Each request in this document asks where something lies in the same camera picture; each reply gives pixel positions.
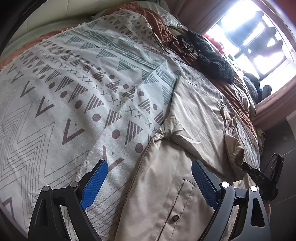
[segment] curtain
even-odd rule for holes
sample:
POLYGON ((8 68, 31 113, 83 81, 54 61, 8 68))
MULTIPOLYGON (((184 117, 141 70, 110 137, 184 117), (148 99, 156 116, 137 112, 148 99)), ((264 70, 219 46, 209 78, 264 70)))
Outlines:
POLYGON ((266 131, 296 110, 296 76, 281 89, 256 105, 253 125, 266 131))
POLYGON ((167 0, 171 14, 200 34, 214 26, 238 0, 167 0))

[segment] window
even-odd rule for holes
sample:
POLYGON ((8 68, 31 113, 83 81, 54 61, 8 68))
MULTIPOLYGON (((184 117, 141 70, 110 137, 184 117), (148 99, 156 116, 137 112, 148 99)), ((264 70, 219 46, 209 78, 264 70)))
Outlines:
POLYGON ((281 31, 251 0, 236 3, 207 34, 223 44, 241 70, 254 74, 260 86, 271 85, 272 92, 296 73, 281 31), (281 80, 275 79, 279 77, 278 70, 284 72, 281 80))

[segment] light green pillow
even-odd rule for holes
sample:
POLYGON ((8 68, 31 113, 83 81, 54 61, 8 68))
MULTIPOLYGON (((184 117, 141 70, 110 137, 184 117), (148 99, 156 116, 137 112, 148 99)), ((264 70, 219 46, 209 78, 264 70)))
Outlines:
MULTIPOLYGON (((148 8, 148 9, 151 9, 152 11, 158 13, 163 18, 166 25, 173 26, 176 28, 183 28, 183 25, 179 22, 179 20, 177 20, 173 15, 171 15, 168 11, 164 10, 158 4, 156 4, 154 2, 149 2, 149 1, 135 1, 135 2, 139 3, 139 5, 143 8, 148 8)), ((97 13, 94 16, 94 19, 101 17, 106 10, 107 9, 97 13)))

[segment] cream headboard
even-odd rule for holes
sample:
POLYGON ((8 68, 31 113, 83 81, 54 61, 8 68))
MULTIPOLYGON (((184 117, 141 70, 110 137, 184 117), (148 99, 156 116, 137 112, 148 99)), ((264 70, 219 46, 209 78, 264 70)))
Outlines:
POLYGON ((45 24, 75 16, 91 16, 122 2, 132 2, 132 0, 47 0, 27 18, 9 42, 45 24))

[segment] button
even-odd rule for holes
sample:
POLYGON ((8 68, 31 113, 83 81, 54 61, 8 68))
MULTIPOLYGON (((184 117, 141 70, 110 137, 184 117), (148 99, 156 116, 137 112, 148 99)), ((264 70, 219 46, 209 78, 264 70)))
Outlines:
POLYGON ((174 215, 174 216, 172 217, 172 221, 173 221, 173 222, 178 221, 178 219, 179 219, 179 216, 178 216, 178 215, 174 215))

